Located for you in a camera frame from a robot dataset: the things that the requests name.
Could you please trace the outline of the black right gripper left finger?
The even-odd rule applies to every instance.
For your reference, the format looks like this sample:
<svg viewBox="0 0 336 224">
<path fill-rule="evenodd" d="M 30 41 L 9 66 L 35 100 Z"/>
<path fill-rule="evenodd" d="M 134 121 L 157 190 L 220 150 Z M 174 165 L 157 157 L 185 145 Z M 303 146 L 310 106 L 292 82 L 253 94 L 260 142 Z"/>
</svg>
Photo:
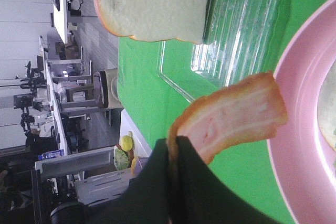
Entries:
<svg viewBox="0 0 336 224">
<path fill-rule="evenodd" d="M 169 223 L 168 151 L 157 140 L 146 165 L 127 190 L 103 207 L 94 223 Z"/>
</svg>

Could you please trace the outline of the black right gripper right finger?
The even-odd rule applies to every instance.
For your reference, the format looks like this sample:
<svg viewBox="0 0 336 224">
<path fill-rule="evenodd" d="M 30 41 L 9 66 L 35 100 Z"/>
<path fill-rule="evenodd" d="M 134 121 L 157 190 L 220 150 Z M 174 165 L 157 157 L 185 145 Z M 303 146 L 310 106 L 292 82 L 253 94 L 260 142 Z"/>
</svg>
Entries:
<svg viewBox="0 0 336 224">
<path fill-rule="evenodd" d="M 175 223 L 278 223 L 224 185 L 187 137 L 179 136 Z"/>
</svg>

